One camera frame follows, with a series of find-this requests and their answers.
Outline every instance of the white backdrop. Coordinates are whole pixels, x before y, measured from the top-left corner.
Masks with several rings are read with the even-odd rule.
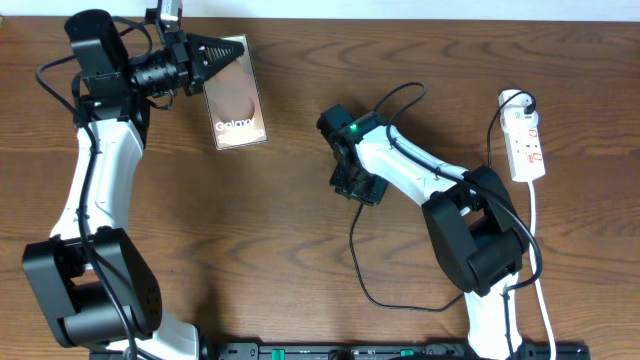
[[[143,16],[155,0],[0,0],[3,15],[88,8]],[[337,19],[640,21],[640,0],[183,0],[185,16]]]

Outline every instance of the rectangular package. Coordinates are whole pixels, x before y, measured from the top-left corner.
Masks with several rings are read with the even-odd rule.
[[[213,138],[218,150],[267,141],[247,36],[224,39],[241,42],[244,55],[204,84]]]

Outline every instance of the wooden tabletop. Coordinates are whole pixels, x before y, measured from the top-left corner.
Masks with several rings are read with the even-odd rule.
[[[35,81],[71,53],[63,18],[0,28],[0,357],[86,358],[50,334],[22,271],[25,245],[47,240],[77,157],[69,113]],[[269,141],[216,151],[202,96],[152,112],[136,171],[129,234],[155,273],[164,308],[214,339],[422,342],[464,338],[464,303],[443,314],[383,310],[358,286],[348,251],[357,203],[334,194],[331,151],[315,129],[336,103],[354,115],[387,91],[430,91],[398,122],[426,151],[467,168],[506,88],[535,94],[547,175],[536,182],[542,283],[558,341],[594,359],[640,357],[640,25],[480,21],[184,19],[188,32],[245,33]],[[130,53],[143,38],[131,34]],[[45,78],[69,98],[79,70]],[[399,95],[390,114],[409,99]],[[521,217],[504,136],[494,164]],[[435,261],[420,208],[390,187],[365,208],[356,250],[380,301],[439,306],[458,291]],[[522,277],[528,277],[528,261]],[[518,330],[546,341],[533,288],[517,293]]]

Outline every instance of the power outlet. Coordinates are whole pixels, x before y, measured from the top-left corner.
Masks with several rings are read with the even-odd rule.
[[[500,105],[519,90],[506,90],[500,94]],[[542,147],[538,133],[538,113],[525,114],[531,97],[521,94],[507,103],[500,114],[509,158],[511,179],[517,182],[533,181],[545,174]]]

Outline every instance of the wooden table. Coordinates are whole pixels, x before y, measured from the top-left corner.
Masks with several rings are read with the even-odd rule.
[[[86,357],[55,343],[20,262],[26,244],[48,238],[76,163],[71,117],[34,79],[38,65],[70,53],[63,23],[8,18],[0,28],[2,358]],[[202,96],[180,95],[170,112],[152,113],[129,228],[165,309],[215,339],[465,337],[462,303],[425,314],[366,300],[347,247],[357,204],[329,187],[335,160],[315,123],[336,103],[361,115],[396,85],[425,81],[428,96],[400,130],[475,168],[486,161],[498,94],[524,88],[538,99],[548,173],[536,182],[538,241],[556,338],[585,341],[594,359],[640,356],[640,25],[189,18],[184,27],[248,34],[269,142],[216,151]],[[138,35],[127,44],[144,49]],[[68,96],[78,69],[45,77]],[[493,138],[495,167],[526,220],[526,185],[509,180],[499,129]],[[357,252],[377,299],[437,306],[457,294],[409,198],[390,187],[360,221]],[[520,332],[545,341],[533,288],[517,293],[517,309]]]

